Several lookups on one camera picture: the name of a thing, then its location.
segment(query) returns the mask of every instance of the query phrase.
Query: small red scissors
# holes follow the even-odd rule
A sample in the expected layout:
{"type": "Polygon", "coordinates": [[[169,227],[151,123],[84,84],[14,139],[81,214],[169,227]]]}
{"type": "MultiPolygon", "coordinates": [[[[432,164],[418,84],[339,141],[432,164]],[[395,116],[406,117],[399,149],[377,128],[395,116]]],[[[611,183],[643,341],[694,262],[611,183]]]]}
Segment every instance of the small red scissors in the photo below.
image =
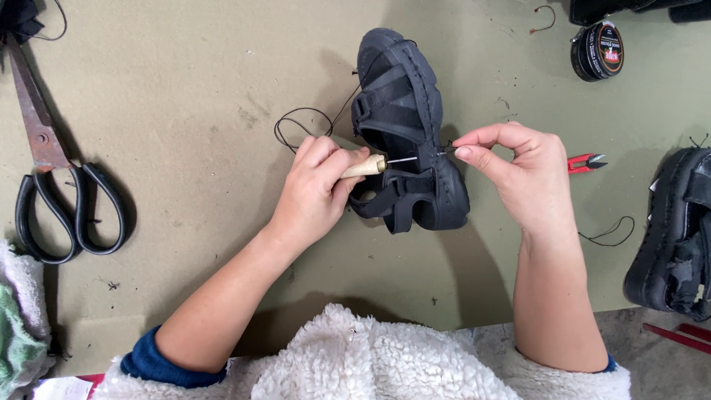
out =
{"type": "Polygon", "coordinates": [[[605,157],[605,154],[583,154],[578,157],[570,157],[568,159],[568,174],[578,174],[580,172],[591,172],[595,169],[602,168],[607,165],[606,162],[596,162],[605,157]]]}

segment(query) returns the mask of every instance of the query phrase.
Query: floor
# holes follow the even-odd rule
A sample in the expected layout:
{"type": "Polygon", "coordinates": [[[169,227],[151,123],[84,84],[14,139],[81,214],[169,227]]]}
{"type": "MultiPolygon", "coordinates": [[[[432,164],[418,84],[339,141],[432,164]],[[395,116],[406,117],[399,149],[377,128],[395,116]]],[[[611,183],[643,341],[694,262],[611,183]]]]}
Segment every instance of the floor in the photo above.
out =
{"type": "MultiPolygon", "coordinates": [[[[638,221],[619,247],[583,243],[593,308],[630,307],[621,282],[643,237],[655,170],[669,151],[690,145],[689,136],[711,129],[711,24],[674,25],[663,11],[614,16],[624,69],[591,84],[570,65],[578,28],[566,21],[567,0],[549,1],[556,24],[529,34],[551,21],[550,13],[533,11],[542,3],[63,0],[66,35],[32,40],[26,52],[70,156],[114,177],[138,223],[119,252],[83,253],[47,269],[49,313],[73,356],[55,373],[105,370],[269,220],[293,160],[274,139],[274,123],[303,106],[334,116],[357,86],[351,73],[360,38],[378,26],[416,41],[432,65],[443,141],[515,119],[559,134],[570,155],[607,155],[604,169],[571,178],[572,197],[588,236],[622,216],[638,221]]],[[[61,15],[51,1],[42,9],[43,33],[55,36],[61,15]]],[[[0,88],[12,93],[2,57],[0,88]]],[[[355,148],[362,143],[347,115],[333,138],[355,148]]],[[[301,118],[325,130],[317,116],[301,118]]],[[[12,188],[33,168],[12,95],[0,96],[0,132],[0,187],[10,188],[0,191],[0,228],[12,239],[12,188]]],[[[413,226],[393,236],[382,221],[345,212],[264,297],[245,351],[279,349],[328,302],[440,330],[510,322],[520,230],[491,183],[459,166],[471,201],[465,227],[413,226]]],[[[63,184],[69,179],[66,171],[55,174],[67,199],[74,196],[63,184]]],[[[96,229],[109,241],[117,220],[106,198],[97,203],[96,229]]],[[[40,241],[66,248],[49,210],[40,205],[37,214],[40,241]]]]}
{"type": "MultiPolygon", "coordinates": [[[[615,360],[631,372],[634,400],[699,400],[711,393],[711,355],[642,330],[642,323],[673,330],[688,318],[647,308],[596,312],[595,319],[615,360]]],[[[711,330],[711,320],[696,324],[711,330]]],[[[512,324],[476,329],[479,359],[495,372],[513,342],[512,324]]]]}

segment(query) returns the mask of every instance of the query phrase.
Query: sherpa jacket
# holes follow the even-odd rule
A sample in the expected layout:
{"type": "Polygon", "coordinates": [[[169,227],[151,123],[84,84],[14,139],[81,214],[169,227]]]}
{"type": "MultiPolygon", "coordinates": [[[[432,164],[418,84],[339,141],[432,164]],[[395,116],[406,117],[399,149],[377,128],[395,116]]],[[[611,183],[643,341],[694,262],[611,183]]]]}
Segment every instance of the sherpa jacket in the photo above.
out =
{"type": "Polygon", "coordinates": [[[207,387],[135,377],[146,368],[133,372],[131,356],[114,358],[94,399],[630,399],[629,371],[612,359],[604,372],[571,373],[512,348],[497,377],[476,358],[471,335],[356,317],[341,305],[326,306],[277,356],[236,359],[207,387]]]}

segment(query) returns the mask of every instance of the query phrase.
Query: left hand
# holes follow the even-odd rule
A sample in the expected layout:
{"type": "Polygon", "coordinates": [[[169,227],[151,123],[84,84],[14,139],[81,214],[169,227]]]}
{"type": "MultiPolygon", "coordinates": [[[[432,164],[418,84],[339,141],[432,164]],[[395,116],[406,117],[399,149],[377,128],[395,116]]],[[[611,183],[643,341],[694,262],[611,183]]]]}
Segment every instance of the left hand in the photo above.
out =
{"type": "Polygon", "coordinates": [[[370,150],[341,149],[330,137],[308,136],[296,152],[277,209],[264,230],[287,251],[306,250],[336,225],[348,195],[365,177],[340,179],[370,150]]]}

